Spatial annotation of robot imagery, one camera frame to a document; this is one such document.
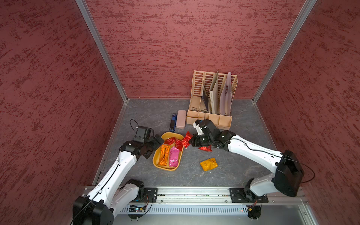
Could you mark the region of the orange square tea bag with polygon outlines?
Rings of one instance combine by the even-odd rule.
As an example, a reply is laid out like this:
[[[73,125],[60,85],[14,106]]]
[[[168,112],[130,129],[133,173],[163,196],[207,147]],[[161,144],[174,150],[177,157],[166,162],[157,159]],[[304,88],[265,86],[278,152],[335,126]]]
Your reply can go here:
[[[215,158],[209,158],[205,161],[200,162],[200,166],[206,172],[206,171],[210,171],[210,170],[217,168],[218,164],[217,164]]]

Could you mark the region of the yellow plastic storage tray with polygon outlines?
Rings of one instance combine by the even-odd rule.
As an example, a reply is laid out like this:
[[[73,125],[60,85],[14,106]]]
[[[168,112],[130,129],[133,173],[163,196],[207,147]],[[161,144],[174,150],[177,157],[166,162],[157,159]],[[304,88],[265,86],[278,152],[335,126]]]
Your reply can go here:
[[[166,132],[161,138],[164,140],[164,143],[155,151],[152,159],[153,165],[158,169],[175,171],[180,165],[184,152],[183,145],[181,149],[177,146],[180,146],[184,136],[173,132]]]

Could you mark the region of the magenta long tea bag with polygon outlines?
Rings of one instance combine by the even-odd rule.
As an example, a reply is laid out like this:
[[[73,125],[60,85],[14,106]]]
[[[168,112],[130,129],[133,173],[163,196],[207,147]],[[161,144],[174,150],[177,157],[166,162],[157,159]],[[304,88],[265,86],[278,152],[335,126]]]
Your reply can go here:
[[[172,147],[169,153],[169,167],[177,167],[179,164],[180,150],[176,147]]]

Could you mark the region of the orange long tea bag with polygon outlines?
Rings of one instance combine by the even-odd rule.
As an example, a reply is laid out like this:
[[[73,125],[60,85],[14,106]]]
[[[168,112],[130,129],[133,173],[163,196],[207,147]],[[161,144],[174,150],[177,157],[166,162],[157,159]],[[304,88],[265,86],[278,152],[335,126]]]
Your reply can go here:
[[[171,146],[163,144],[160,149],[158,166],[167,166]]]

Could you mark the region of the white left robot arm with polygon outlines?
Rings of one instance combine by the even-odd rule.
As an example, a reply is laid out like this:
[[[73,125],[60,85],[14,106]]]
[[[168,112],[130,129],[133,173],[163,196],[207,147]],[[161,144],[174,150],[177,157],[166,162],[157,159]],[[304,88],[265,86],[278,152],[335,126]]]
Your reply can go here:
[[[86,196],[73,203],[72,225],[112,225],[120,210],[137,198],[141,182],[130,181],[118,192],[122,181],[141,156],[150,155],[164,143],[158,134],[150,138],[134,137],[125,142],[118,157],[98,185]]]

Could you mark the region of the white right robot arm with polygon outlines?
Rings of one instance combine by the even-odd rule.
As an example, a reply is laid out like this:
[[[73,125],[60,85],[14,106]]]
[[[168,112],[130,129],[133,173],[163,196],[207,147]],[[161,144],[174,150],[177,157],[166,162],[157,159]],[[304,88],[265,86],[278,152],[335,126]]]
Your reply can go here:
[[[270,173],[261,178],[250,179],[242,191],[249,202],[275,192],[288,197],[296,197],[304,170],[295,154],[291,151],[275,151],[254,144],[230,131],[219,136],[194,135],[189,143],[194,147],[215,147],[250,159]]]

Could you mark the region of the red tea bag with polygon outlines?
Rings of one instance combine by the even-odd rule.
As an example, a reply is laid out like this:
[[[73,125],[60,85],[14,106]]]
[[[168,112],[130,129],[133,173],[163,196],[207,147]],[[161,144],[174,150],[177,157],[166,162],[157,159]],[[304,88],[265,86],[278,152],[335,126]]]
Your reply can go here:
[[[180,151],[182,151],[183,148],[186,149],[190,145],[189,141],[191,140],[192,137],[193,135],[190,134],[190,132],[188,131],[184,138],[182,138],[181,140],[179,139],[175,140],[175,147]]]
[[[212,147],[211,146],[202,146],[202,147],[199,147],[199,149],[204,151],[204,152],[212,152]]]
[[[173,145],[176,143],[176,137],[171,137],[171,138],[168,138],[164,141],[164,144],[166,145]]]

